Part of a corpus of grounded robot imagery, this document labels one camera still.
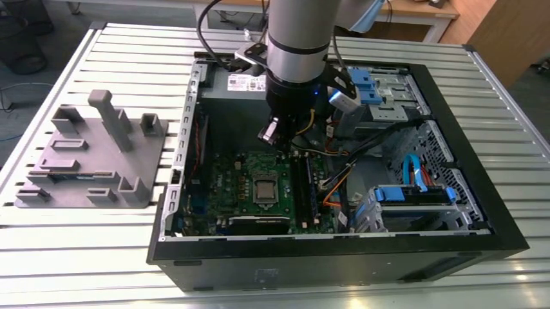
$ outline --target slotted metal table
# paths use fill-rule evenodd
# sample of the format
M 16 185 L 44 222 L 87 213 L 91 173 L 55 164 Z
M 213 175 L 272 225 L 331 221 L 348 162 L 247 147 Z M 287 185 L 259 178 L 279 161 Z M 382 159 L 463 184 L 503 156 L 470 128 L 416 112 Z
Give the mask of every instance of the slotted metal table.
M 204 30 L 217 52 L 242 33 Z M 531 249 L 432 283 L 183 293 L 145 264 L 156 201 L 168 182 L 193 52 L 191 28 L 107 24 L 85 34 L 0 172 L 0 306 L 101 308 L 539 308 L 550 306 L 549 145 L 476 53 L 460 46 L 339 39 L 346 59 L 427 65 Z M 55 127 L 59 106 L 87 106 L 92 89 L 113 93 L 129 118 L 169 120 L 151 206 L 19 209 L 15 193 Z

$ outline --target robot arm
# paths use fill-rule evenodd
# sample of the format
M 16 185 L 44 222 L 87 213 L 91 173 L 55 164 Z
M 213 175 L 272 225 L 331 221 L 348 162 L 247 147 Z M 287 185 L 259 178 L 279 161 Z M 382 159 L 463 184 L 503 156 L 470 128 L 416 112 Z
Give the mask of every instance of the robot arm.
M 326 62 L 339 5 L 340 0 L 271 0 L 267 45 L 250 43 L 235 52 L 239 62 L 254 65 L 252 74 L 267 72 L 271 115 L 258 137 L 279 149 L 288 148 L 298 119 L 310 114 L 319 94 L 327 93 L 323 88 L 331 89 L 324 101 L 344 113 L 360 105 L 350 76 Z

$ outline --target green circuit board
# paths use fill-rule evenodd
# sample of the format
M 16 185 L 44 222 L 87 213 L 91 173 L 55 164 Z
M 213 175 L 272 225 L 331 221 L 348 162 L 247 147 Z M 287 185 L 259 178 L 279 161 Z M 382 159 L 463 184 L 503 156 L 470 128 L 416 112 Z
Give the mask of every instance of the green circuit board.
M 295 205 L 291 185 L 290 157 L 276 153 L 246 152 L 236 156 L 216 155 L 211 173 L 211 186 L 205 202 L 211 222 L 203 223 L 203 231 L 215 234 L 213 218 L 230 216 L 283 216 L 291 219 L 291 234 L 332 233 L 334 215 L 322 214 L 319 224 L 306 229 L 295 226 Z M 311 158 L 312 176 L 318 181 L 324 177 L 324 162 Z M 276 181 L 278 202 L 255 203 L 255 183 L 258 179 Z

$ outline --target black trash bin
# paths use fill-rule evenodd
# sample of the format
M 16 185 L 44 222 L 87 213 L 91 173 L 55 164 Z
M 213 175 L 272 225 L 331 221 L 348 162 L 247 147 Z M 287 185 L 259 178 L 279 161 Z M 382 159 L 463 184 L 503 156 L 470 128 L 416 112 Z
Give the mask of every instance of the black trash bin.
M 15 74 L 31 74 L 45 68 L 43 50 L 23 18 L 0 16 L 0 61 Z
M 35 35 L 53 31 L 53 23 L 43 0 L 1 0 L 12 16 L 27 19 L 28 29 Z

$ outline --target white label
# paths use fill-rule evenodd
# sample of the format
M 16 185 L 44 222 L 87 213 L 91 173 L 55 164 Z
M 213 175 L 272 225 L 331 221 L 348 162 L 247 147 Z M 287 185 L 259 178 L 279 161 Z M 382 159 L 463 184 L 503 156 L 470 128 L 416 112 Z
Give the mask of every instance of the white label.
M 379 89 L 378 93 L 380 95 L 392 95 L 392 91 L 390 89 Z
M 247 74 L 231 74 L 227 79 L 228 91 L 266 91 L 266 75 L 254 77 Z
M 334 137 L 334 127 L 332 126 L 327 126 L 327 136 Z
M 347 226 L 347 217 L 344 215 L 344 213 L 340 211 L 340 213 L 338 214 L 338 220 L 340 221 L 343 226 Z

